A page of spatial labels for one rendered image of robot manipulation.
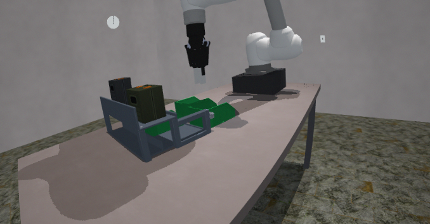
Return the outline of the green bin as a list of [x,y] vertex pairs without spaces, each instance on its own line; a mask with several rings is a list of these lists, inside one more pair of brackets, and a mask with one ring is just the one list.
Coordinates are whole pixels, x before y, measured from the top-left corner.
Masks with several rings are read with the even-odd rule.
[[[182,118],[183,116],[177,113],[177,118]],[[159,134],[165,133],[166,131],[170,130],[169,121],[164,122],[162,124],[158,124],[156,126],[153,126],[151,128],[145,129],[145,133],[151,135],[151,136],[157,136]]]
[[205,102],[205,101],[208,101],[208,100],[210,100],[212,103],[214,103],[214,104],[217,105],[217,103],[215,103],[214,101],[212,101],[210,98],[199,100],[195,96],[189,97],[189,98],[186,98],[186,99],[183,99],[183,100],[180,100],[180,101],[177,101],[177,102],[174,103],[175,104],[176,113],[182,115],[183,117],[187,116],[188,115],[188,107],[189,106],[192,106],[192,105],[195,105],[195,104],[198,104],[198,103],[201,103],[201,102]]
[[[226,102],[221,105],[216,105],[210,100],[189,106],[188,115],[204,109],[208,109],[210,112],[214,112],[214,118],[210,119],[211,128],[235,117],[235,108],[233,108],[230,104]],[[202,118],[198,118],[194,121],[191,121],[190,124],[203,128]]]

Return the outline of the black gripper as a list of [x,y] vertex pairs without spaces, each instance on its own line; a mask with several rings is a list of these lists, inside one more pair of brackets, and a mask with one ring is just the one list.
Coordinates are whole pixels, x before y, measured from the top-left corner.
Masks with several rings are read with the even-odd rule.
[[209,64],[209,46],[211,42],[205,40],[204,23],[186,25],[186,35],[189,40],[185,48],[189,64],[193,67],[195,84],[205,84],[205,66]]

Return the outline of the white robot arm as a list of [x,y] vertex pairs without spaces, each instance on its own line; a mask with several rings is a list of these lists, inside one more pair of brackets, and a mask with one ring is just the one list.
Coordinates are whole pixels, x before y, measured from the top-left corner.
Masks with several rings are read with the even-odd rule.
[[[181,0],[184,24],[205,23],[205,8],[236,0]],[[249,34],[246,53],[249,68],[247,74],[267,74],[277,70],[271,67],[272,60],[289,60],[303,52],[303,41],[287,26],[280,0],[264,0],[271,23],[270,38],[261,32]]]

